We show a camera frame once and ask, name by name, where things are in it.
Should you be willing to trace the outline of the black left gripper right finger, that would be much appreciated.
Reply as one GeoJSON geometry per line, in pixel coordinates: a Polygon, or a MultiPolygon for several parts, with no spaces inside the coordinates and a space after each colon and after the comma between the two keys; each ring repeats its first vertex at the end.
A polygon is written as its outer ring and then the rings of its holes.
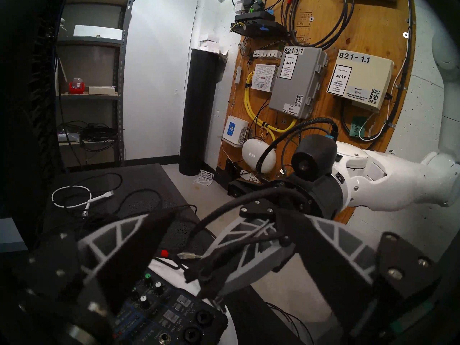
{"type": "Polygon", "coordinates": [[[296,211],[277,211],[276,226],[295,245],[303,265],[348,335],[366,335],[376,309],[375,260],[367,268],[353,255],[375,251],[346,226],[296,211]]]}

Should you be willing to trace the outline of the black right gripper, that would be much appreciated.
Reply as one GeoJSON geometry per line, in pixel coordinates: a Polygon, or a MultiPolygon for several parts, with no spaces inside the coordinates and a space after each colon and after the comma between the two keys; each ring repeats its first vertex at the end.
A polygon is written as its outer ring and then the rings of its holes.
{"type": "MultiPolygon", "coordinates": [[[[275,179],[268,187],[285,187],[301,193],[306,201],[282,202],[287,209],[333,220],[342,210],[343,192],[331,175],[307,181],[297,175],[275,179]]],[[[295,245],[289,238],[275,237],[273,202],[256,200],[237,208],[238,216],[213,241],[206,255],[184,272],[185,282],[197,280],[199,298],[216,300],[245,288],[293,256],[295,245]]]]}

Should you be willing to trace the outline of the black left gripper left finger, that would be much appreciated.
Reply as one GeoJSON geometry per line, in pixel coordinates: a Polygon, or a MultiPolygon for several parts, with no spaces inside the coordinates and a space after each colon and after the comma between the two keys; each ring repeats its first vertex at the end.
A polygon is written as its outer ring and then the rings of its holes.
{"type": "Polygon", "coordinates": [[[154,257],[177,211],[153,211],[105,225],[77,243],[86,274],[77,303],[116,315],[154,257]]]}

